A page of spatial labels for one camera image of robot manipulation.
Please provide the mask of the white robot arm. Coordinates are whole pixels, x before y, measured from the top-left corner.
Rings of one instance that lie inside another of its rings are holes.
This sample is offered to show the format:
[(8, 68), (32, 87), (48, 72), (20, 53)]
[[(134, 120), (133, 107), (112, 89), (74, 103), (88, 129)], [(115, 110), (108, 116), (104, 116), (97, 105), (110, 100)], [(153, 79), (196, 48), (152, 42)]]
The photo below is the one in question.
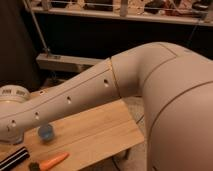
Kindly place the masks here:
[(35, 98), (0, 87), (0, 142), (120, 99), (144, 112), (147, 171), (213, 171), (213, 59), (168, 42), (111, 56)]

